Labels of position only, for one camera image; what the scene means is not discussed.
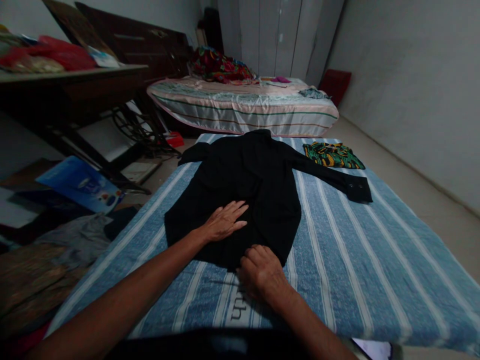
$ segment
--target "blue box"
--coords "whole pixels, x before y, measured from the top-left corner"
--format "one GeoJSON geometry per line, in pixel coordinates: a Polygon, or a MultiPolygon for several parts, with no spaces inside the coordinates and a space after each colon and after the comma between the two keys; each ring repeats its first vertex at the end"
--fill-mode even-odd
{"type": "Polygon", "coordinates": [[[109,213],[125,194],[92,166],[69,156],[35,179],[94,213],[109,213]]]}

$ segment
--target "hand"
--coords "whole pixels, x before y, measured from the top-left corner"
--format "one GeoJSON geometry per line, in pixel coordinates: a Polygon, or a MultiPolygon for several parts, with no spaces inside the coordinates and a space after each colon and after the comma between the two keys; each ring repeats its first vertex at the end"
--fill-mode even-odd
{"type": "Polygon", "coordinates": [[[225,207],[219,207],[197,231],[208,243],[217,242],[240,230],[246,221],[237,221],[249,208],[245,201],[232,201],[225,207]]]}
{"type": "Polygon", "coordinates": [[[253,245],[240,259],[236,270],[246,292],[256,301],[265,301],[277,313],[288,307],[297,292],[290,286],[277,256],[267,246],[253,245]]]}

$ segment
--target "green patterned cloth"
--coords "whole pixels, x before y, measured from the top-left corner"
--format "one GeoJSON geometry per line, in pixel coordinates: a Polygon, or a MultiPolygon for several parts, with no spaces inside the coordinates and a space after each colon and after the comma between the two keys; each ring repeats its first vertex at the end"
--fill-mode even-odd
{"type": "Polygon", "coordinates": [[[354,152],[342,142],[329,144],[313,142],[303,144],[305,156],[317,164],[332,168],[365,169],[365,165],[354,155],[354,152]]]}

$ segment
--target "wooden table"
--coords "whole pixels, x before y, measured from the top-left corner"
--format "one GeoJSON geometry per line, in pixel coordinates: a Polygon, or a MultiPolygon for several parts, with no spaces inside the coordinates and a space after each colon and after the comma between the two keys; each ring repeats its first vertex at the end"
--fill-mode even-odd
{"type": "Polygon", "coordinates": [[[91,123],[93,115],[99,120],[99,113],[132,100],[143,86],[141,73],[147,69],[146,65],[125,65],[49,74],[1,73],[1,109],[63,155],[97,166],[118,187],[149,195],[148,189],[129,181],[74,129],[91,123]]]}

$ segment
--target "bed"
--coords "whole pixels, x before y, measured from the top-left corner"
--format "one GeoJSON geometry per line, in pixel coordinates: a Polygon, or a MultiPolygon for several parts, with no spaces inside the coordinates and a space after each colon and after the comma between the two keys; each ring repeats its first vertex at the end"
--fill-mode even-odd
{"type": "Polygon", "coordinates": [[[205,132],[269,129],[277,137],[321,137],[338,119],[337,108],[328,98],[303,97],[299,91],[308,85],[289,80],[233,85],[187,76],[158,81],[147,93],[176,120],[205,132]]]}
{"type": "MultiPolygon", "coordinates": [[[[224,135],[203,134],[212,143],[224,135]]],[[[313,139],[278,138],[302,152],[313,139]]],[[[322,139],[338,143],[337,139],[322,139]]],[[[48,334],[127,274],[166,249],[164,214],[199,163],[174,171],[72,291],[48,334]]],[[[370,169],[373,203],[359,204],[294,170],[302,218],[284,267],[290,284],[335,333],[480,356],[480,286],[441,239],[370,169]]],[[[269,309],[243,297],[236,276],[192,261],[129,338],[205,327],[282,328],[269,309]]]]}

